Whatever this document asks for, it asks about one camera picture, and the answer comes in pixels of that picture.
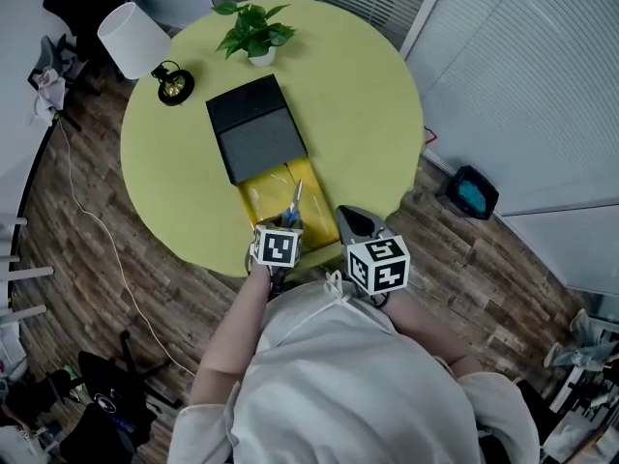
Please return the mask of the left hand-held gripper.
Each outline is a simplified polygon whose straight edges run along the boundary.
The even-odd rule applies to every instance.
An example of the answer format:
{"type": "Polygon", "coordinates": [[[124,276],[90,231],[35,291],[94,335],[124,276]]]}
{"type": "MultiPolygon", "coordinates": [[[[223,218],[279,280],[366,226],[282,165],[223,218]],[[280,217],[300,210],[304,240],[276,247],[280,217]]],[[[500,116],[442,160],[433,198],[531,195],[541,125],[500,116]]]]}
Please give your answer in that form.
{"type": "Polygon", "coordinates": [[[271,221],[257,223],[250,245],[250,257],[257,264],[292,269],[300,258],[304,231],[283,227],[271,221]]]}

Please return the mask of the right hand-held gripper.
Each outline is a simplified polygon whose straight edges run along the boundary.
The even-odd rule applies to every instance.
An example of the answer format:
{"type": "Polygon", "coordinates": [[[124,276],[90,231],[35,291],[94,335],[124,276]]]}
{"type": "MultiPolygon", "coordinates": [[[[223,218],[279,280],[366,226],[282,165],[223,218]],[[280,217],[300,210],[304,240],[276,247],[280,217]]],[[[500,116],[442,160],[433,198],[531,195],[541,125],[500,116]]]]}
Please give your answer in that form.
{"type": "Polygon", "coordinates": [[[403,288],[410,253],[403,238],[379,216],[339,205],[336,220],[349,278],[369,296],[387,296],[403,288]]]}

